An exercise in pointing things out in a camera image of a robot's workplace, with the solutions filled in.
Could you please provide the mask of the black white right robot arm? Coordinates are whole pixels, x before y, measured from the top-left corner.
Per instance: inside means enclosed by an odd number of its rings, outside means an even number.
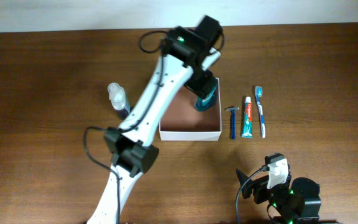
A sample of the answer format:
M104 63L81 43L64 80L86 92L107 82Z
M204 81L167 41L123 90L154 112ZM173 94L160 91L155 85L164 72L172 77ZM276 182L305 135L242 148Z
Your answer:
M274 208L279 213L276 217L269 216L271 223L319 223L320 186L315 181L306 177L293 180L288 176L283 184L268 189L267 175L252 180L252 177L246 176L239 169L236 175L240 183L236 198L247 199L253 196L257 205L267 202L267 209Z

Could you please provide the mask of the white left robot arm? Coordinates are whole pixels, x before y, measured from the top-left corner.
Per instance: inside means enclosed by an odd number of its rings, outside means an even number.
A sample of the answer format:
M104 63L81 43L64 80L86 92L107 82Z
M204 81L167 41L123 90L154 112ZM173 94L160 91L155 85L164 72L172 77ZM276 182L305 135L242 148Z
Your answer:
M116 128L97 128L103 133L111 153L105 165L90 153L83 137L86 156L109 172L108 182L88 223L119 223L129 194L154 164L159 149L153 146L160 120L181 87L186 87L201 101L196 109L213 105L218 79L209 67L218 60L221 49L215 43L224 40L220 23L204 16L194 29L177 26L165 32L156 51L160 56L153 75L128 117Z

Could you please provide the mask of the blue disposable razor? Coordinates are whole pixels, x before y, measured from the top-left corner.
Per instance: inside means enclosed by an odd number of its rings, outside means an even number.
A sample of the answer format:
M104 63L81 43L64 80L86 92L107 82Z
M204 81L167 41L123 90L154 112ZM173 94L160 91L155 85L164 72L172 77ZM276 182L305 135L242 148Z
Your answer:
M239 107L228 107L226 111L231 113L231 124L230 124L230 139L235 140L236 138L236 111L239 110Z

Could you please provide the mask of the Colgate toothpaste tube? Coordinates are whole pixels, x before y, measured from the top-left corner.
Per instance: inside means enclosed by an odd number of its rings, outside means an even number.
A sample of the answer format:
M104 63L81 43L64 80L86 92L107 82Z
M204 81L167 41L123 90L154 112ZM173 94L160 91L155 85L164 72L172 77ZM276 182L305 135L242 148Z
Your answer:
M244 102L244 122L242 137L252 139L252 102L251 97L247 96Z

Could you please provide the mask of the blue white toothbrush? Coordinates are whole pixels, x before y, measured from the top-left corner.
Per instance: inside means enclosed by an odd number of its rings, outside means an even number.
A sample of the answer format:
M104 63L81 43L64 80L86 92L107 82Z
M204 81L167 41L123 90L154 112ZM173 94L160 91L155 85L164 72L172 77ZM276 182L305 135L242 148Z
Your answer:
M261 132L261 137L265 138L266 137L266 130L265 130L264 113L263 113L262 104L260 102L260 97L262 97L262 95L263 95L262 87L261 86L256 86L255 87L255 100L256 100L256 103L257 103L258 111L259 111L260 132Z

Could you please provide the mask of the blue Listerine mouthwash bottle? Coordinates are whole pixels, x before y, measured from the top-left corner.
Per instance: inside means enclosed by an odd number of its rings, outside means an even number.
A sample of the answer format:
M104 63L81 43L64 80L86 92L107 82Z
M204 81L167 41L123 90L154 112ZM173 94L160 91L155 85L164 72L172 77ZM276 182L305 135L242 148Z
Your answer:
M215 91L218 85L213 86L212 90L208 93L205 98L197 97L195 103L195 109L197 111L206 111L208 108L212 107L216 101Z

